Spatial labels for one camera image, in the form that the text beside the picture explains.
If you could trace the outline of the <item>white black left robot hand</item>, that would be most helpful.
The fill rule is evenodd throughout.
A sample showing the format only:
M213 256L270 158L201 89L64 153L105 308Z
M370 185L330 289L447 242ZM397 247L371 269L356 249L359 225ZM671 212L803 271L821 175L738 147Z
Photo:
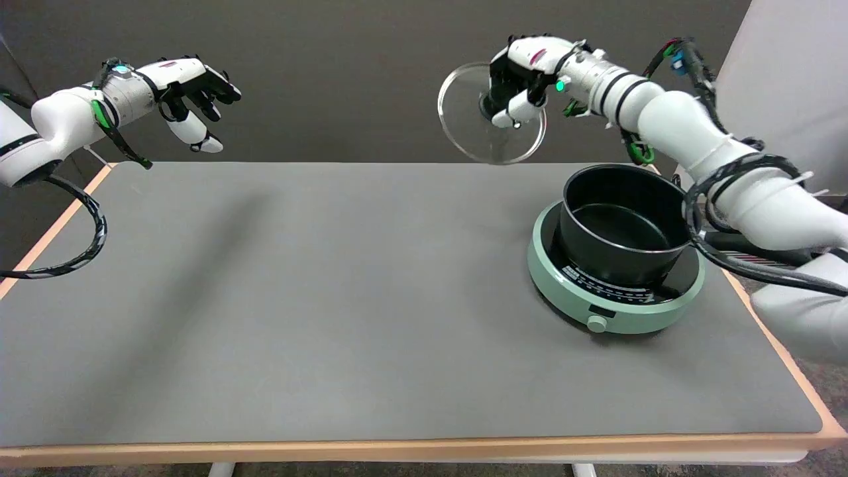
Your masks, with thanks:
M232 105L242 99L242 91L230 82L226 72L218 72L197 57L162 60L152 66L157 85L158 110L176 138L195 153L221 153L223 144L206 122L188 108L193 103L207 120L221 120L217 104Z

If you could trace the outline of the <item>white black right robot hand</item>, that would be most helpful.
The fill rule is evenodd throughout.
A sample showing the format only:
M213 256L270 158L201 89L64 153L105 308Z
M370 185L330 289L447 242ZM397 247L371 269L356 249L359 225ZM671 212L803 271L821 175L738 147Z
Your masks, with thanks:
M564 65L587 51L585 40L570 42L543 35L510 36L507 46L488 64L488 92L480 111L497 128L520 128L543 112L547 90L563 91L570 80Z

